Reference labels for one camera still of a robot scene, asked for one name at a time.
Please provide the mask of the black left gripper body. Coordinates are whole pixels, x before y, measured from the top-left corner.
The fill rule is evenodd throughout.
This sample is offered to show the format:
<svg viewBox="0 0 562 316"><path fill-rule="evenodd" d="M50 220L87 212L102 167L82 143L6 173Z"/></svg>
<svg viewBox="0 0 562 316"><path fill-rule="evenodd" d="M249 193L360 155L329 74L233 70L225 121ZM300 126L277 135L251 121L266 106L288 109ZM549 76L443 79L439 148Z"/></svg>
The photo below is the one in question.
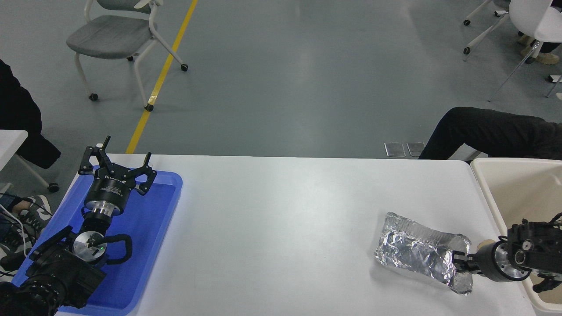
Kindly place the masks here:
<svg viewBox="0 0 562 316"><path fill-rule="evenodd" d="M95 202L105 201L117 208L124 208L135 186L135 179L130 177L127 167L99 168L94 174L84 205L92 208Z"/></svg>

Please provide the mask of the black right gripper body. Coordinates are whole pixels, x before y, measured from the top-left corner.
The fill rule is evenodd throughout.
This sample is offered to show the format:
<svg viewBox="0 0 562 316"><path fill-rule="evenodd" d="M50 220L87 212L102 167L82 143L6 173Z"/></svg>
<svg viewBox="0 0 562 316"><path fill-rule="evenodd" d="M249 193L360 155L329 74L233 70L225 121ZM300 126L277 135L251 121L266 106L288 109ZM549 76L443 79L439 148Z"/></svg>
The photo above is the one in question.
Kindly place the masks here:
<svg viewBox="0 0 562 316"><path fill-rule="evenodd" d="M490 242L484 244L482 242L478 246L476 252L476 263L479 267L480 274L495 282L501 281L501 274L499 273L497 262L495 260L497 242Z"/></svg>

